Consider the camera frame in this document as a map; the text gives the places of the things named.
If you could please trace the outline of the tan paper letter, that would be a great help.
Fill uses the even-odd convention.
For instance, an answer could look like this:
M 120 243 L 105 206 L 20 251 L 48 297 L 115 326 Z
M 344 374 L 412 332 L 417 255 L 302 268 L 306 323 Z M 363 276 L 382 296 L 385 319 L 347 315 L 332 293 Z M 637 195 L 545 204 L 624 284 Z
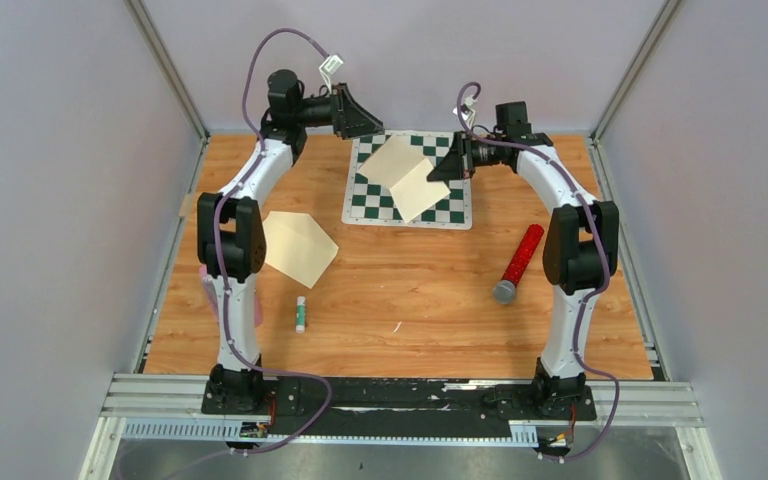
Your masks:
M 362 163 L 359 173 L 385 187 L 402 220 L 410 222 L 450 194 L 445 182 L 427 180 L 433 169 L 418 147 L 391 136 Z

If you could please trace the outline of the cream envelope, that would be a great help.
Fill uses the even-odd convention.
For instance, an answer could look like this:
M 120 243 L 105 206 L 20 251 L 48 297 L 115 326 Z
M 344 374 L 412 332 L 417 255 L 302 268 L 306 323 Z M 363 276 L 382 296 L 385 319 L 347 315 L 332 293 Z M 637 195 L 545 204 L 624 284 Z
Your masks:
M 307 213 L 272 211 L 263 227 L 266 263 L 309 289 L 339 251 L 338 245 Z

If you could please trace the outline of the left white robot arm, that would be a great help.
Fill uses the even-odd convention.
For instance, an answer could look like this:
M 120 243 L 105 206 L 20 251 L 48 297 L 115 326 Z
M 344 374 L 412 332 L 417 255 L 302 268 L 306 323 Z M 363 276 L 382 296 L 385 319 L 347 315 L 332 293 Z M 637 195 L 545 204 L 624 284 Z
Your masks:
M 238 174 L 220 191 L 197 200 L 197 256 L 205 267 L 220 325 L 220 350 L 206 382 L 205 414 L 253 414 L 266 400 L 264 369 L 256 339 L 262 313 L 257 275 L 267 253 L 261 205 L 295 165 L 313 127 L 330 126 L 354 139 L 381 134 L 383 122 L 362 107 L 347 84 L 304 92 L 296 73 L 281 69 L 267 80 L 268 108 L 258 144 Z

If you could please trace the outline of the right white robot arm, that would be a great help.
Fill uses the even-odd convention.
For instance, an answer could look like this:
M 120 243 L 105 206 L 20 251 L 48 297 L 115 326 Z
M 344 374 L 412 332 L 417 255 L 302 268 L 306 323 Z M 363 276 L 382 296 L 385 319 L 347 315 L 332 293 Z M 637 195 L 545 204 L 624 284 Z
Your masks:
M 495 108 L 486 136 L 455 132 L 430 182 L 466 180 L 480 166 L 506 165 L 536 192 L 550 214 L 542 265 L 553 287 L 550 332 L 531 385 L 506 406 L 524 406 L 537 416 L 567 419 L 586 401 L 584 347 L 594 307 L 618 263 L 619 211 L 600 201 L 562 164 L 552 141 L 536 133 L 525 102 Z

